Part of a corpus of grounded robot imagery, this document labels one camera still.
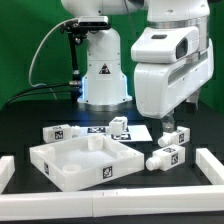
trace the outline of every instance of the white cube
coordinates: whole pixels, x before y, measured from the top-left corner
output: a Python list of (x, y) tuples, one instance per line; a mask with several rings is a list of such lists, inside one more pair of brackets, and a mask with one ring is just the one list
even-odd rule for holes
[(115, 117), (109, 123), (110, 134), (119, 136), (121, 135), (128, 127), (128, 119), (126, 117)]

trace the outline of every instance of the white plastic part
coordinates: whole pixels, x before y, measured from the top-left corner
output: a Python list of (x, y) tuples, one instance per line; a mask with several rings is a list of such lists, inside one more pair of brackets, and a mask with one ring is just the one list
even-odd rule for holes
[(166, 147), (168, 145), (182, 145), (190, 141), (190, 129), (185, 127), (177, 127), (177, 130), (173, 133), (163, 132), (163, 136), (158, 140), (160, 147)]
[(87, 65), (80, 105), (115, 106), (132, 100), (121, 71), (120, 36), (114, 29), (88, 33)]
[(207, 149), (196, 149), (196, 164), (213, 185), (224, 185), (224, 166)]
[(208, 16), (207, 0), (147, 0), (148, 21), (183, 21)]
[(187, 46), (185, 46), (186, 53), (183, 56), (186, 57), (199, 47), (197, 27), (181, 29), (152, 29), (148, 27), (131, 48), (132, 60), (157, 64), (176, 62), (181, 58), (177, 57), (177, 46), (184, 39)]
[(0, 196), (0, 221), (224, 210), (223, 186)]
[(103, 135), (95, 134), (88, 136), (88, 149), (90, 151), (98, 151), (103, 149)]
[(0, 221), (92, 216), (91, 191), (0, 196)]
[(52, 143), (71, 139), (73, 136), (78, 136), (80, 132), (81, 128), (79, 126), (71, 127), (68, 124), (63, 124), (43, 128), (43, 138), (46, 143)]
[(95, 217), (224, 210), (223, 186), (94, 192)]
[(128, 127), (127, 117), (115, 117), (109, 123), (109, 132), (111, 135), (121, 135)]
[(213, 74), (213, 47), (195, 64), (186, 59), (172, 64), (139, 63), (134, 74), (137, 109), (142, 116), (163, 118), (198, 90)]
[(14, 172), (14, 157), (3, 156), (0, 159), (0, 194), (5, 189)]
[(144, 169), (144, 154), (103, 135), (30, 148), (31, 163), (62, 191), (76, 191)]
[(185, 148), (178, 145), (170, 145), (153, 152), (152, 157), (146, 161), (148, 170), (166, 171), (185, 162)]
[[(64, 8), (75, 17), (127, 14), (123, 0), (61, 0)], [(137, 8), (127, 1), (130, 12)]]

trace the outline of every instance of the black cable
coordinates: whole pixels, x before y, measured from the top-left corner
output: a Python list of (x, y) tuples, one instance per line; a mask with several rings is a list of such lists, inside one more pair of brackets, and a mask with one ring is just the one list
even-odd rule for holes
[(34, 95), (43, 95), (43, 94), (52, 94), (52, 93), (70, 93), (70, 90), (62, 90), (62, 91), (53, 91), (53, 92), (40, 92), (40, 93), (30, 93), (30, 94), (21, 94), (15, 97), (10, 98), (2, 107), (2, 109), (7, 108), (9, 104), (21, 97), (34, 96)]
[(37, 90), (42, 90), (42, 89), (50, 89), (50, 88), (57, 88), (57, 87), (64, 87), (64, 86), (69, 86), (69, 84), (68, 83), (62, 83), (62, 84), (54, 84), (54, 85), (46, 85), (46, 86), (38, 86), (38, 87), (34, 87), (34, 88), (29, 88), (29, 89), (25, 89), (25, 90), (15, 94), (11, 98), (16, 97), (16, 96), (20, 96), (20, 95), (23, 95), (25, 93), (32, 92), (32, 91), (37, 91)]

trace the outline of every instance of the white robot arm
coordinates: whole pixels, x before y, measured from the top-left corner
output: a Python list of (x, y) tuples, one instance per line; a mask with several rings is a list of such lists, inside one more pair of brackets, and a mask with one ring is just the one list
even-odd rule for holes
[[(64, 8), (75, 17), (126, 14), (124, 0), (61, 0)], [(127, 2), (130, 12), (137, 8)]]
[(132, 47), (139, 112), (163, 118), (213, 74), (207, 0), (129, 0), (148, 8), (149, 27)]
[[(85, 24), (98, 24), (99, 16), (137, 10), (126, 0), (61, 0), (64, 8)], [(114, 29), (88, 32), (87, 73), (82, 79), (80, 108), (112, 111), (132, 100), (127, 93), (127, 78), (121, 71), (120, 36)]]

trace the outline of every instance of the white wall piece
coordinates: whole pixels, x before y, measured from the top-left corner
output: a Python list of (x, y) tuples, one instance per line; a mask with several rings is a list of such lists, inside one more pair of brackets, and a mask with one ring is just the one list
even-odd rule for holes
[(0, 195), (0, 221), (223, 210), (223, 186)]
[(81, 190), (144, 169), (144, 154), (101, 134), (33, 147), (30, 157), (62, 191)]
[(0, 194), (15, 172), (14, 157), (3, 156), (0, 160)]
[(223, 186), (94, 192), (94, 217), (224, 210)]
[(0, 196), (0, 221), (92, 216), (91, 191)]
[(224, 185), (224, 166), (207, 149), (196, 149), (196, 164), (213, 185)]

